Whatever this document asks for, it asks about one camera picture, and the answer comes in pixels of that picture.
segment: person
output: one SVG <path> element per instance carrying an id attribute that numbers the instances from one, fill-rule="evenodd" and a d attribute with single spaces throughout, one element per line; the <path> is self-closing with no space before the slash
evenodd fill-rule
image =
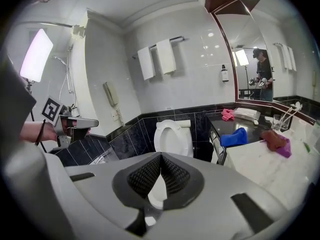
<path id="1" fill-rule="evenodd" d="M 267 86 L 262 86 L 260 91 L 260 100 L 272 102 L 273 99 L 273 78 L 270 61 L 266 50 L 256 48 L 253 50 L 253 58 L 257 58 L 257 77 L 255 82 L 259 83 L 263 78 L 267 79 Z"/>

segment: brown cloth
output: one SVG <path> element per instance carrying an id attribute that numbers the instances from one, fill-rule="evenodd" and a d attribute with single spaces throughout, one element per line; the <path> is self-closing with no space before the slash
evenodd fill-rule
<path id="1" fill-rule="evenodd" d="M 286 145 L 286 141 L 284 139 L 281 139 L 279 135 L 273 130 L 266 130 L 261 132 L 260 137 L 266 140 L 266 146 L 271 151 L 276 151 L 277 148 L 281 148 Z"/>

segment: pink cloth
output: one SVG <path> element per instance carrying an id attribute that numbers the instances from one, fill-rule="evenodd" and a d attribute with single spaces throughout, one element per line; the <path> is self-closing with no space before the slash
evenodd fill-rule
<path id="1" fill-rule="evenodd" d="M 223 109 L 223 111 L 221 112 L 222 115 L 222 120 L 224 121 L 228 121 L 229 119 L 234 120 L 235 117 L 233 115 L 233 110 L 232 109 Z"/>
<path id="2" fill-rule="evenodd" d="M 278 134 L 280 139 L 285 140 L 285 146 L 278 147 L 275 152 L 279 153 L 281 156 L 285 158 L 289 158 L 291 156 L 291 145 L 290 145 L 290 139 Z"/>

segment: wall-mounted telephone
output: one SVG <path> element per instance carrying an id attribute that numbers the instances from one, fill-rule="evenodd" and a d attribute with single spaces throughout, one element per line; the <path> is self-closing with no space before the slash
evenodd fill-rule
<path id="1" fill-rule="evenodd" d="M 103 89 L 105 91 L 105 94 L 106 96 L 108 97 L 108 100 L 109 100 L 109 103 L 110 105 L 116 110 L 116 112 L 118 113 L 119 115 L 119 118 L 120 118 L 120 122 L 121 122 L 121 125 L 122 126 L 125 126 L 125 123 L 124 123 L 124 119 L 122 117 L 122 114 L 121 114 L 121 111 L 120 111 L 120 108 L 118 106 L 118 103 L 119 103 L 119 98 L 118 98 L 118 95 L 117 95 L 117 92 L 116 92 L 116 89 L 113 85 L 112 82 L 105 82 L 103 84 Z"/>

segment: countertop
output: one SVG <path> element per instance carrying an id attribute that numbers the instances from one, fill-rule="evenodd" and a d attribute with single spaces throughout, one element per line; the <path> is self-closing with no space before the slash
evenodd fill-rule
<path id="1" fill-rule="evenodd" d="M 280 133 L 290 139 L 289 158 L 270 151 L 261 141 L 227 149 L 233 168 L 278 198 L 288 210 L 302 204 L 308 188 L 317 182 L 320 168 L 320 155 L 308 153 L 290 132 Z"/>
<path id="2" fill-rule="evenodd" d="M 228 121 L 222 120 L 221 114 L 207 113 L 211 125 L 214 127 L 215 133 L 220 138 L 221 135 L 232 134 L 236 129 L 243 127 L 247 134 L 247 143 L 254 143 L 260 141 L 260 133 L 270 130 L 271 124 L 265 121 L 263 114 L 259 117 L 259 124 L 255 125 L 253 121 L 235 117 L 234 120 L 229 119 Z"/>

